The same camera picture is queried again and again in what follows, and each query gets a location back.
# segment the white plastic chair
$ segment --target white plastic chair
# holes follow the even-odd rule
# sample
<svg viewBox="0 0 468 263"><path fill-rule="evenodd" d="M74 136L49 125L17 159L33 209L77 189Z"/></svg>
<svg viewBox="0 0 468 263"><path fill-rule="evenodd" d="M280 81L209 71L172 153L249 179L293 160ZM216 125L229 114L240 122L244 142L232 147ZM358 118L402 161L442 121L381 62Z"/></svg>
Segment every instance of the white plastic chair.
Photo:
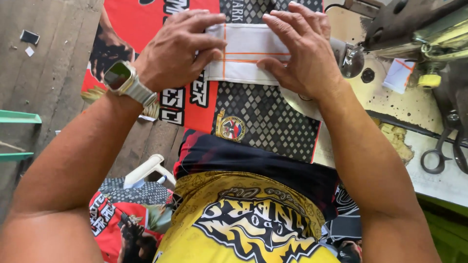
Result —
<svg viewBox="0 0 468 263"><path fill-rule="evenodd" d="M159 184L162 184L167 180L172 185L172 188L174 188L176 185L176 178L172 173L161 166L163 161L164 157L162 155L151 155L147 161L125 176L124 189L139 188L143 186L145 178L154 171L162 175L162 177L157 181Z"/></svg>

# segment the wristwatch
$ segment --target wristwatch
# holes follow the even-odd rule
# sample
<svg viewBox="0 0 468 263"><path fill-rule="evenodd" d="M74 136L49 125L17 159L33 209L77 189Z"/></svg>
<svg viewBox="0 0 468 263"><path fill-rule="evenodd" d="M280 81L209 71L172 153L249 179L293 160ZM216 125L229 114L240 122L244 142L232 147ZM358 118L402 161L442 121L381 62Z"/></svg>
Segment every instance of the wristwatch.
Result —
<svg viewBox="0 0 468 263"><path fill-rule="evenodd" d="M143 107L148 107L158 98L156 92L140 83L137 71L128 61L120 60L112 65L104 74L104 84L114 94L128 95Z"/></svg>

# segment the person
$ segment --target person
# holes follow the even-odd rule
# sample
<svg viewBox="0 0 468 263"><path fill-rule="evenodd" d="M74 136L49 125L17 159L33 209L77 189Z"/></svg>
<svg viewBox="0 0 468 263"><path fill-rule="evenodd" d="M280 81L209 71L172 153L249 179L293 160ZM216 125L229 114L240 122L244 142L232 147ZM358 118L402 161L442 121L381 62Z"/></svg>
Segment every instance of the person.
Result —
<svg viewBox="0 0 468 263"><path fill-rule="evenodd" d="M202 31L225 18L205 10L169 17L133 63L140 80L155 92L195 80L226 45ZM291 59L257 66L318 103L337 173L186 131L174 169L176 210L154 259L337 262L317 238L336 216L339 175L360 208L364 262L439 263L405 166L340 74L326 15L291 2L289 12L271 11L263 21ZM1 236L3 261L102 262L88 203L142 110L107 92L44 149L16 189Z"/></svg>

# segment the sublimated sports jersey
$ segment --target sublimated sports jersey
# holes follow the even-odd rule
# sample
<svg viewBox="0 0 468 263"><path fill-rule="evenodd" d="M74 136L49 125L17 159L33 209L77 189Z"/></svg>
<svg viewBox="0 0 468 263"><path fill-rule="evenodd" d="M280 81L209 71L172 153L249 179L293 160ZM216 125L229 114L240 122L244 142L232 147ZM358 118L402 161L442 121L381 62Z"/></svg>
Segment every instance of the sublimated sports jersey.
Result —
<svg viewBox="0 0 468 263"><path fill-rule="evenodd" d="M221 171L186 175L177 181L173 200L172 226L154 262L338 262L317 244L322 212L270 178Z"/></svg>

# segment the wooden floor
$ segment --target wooden floor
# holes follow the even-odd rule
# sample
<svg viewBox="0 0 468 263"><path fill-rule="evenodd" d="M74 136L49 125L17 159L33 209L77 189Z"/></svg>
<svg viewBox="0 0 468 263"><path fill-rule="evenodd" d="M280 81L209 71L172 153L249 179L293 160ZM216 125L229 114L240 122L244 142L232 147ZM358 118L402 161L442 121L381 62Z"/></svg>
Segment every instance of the wooden floor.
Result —
<svg viewBox="0 0 468 263"><path fill-rule="evenodd" d="M76 115L88 106L80 88L88 64L103 0L0 1L0 109L37 113L42 125L0 124L0 141L37 156ZM20 42L23 29L40 35L32 57ZM178 126L143 121L133 126L108 176L121 177L154 153L172 171ZM179 143L183 129L179 131ZM15 152L0 146L0 153ZM18 172L16 163L0 163L0 223Z"/></svg>

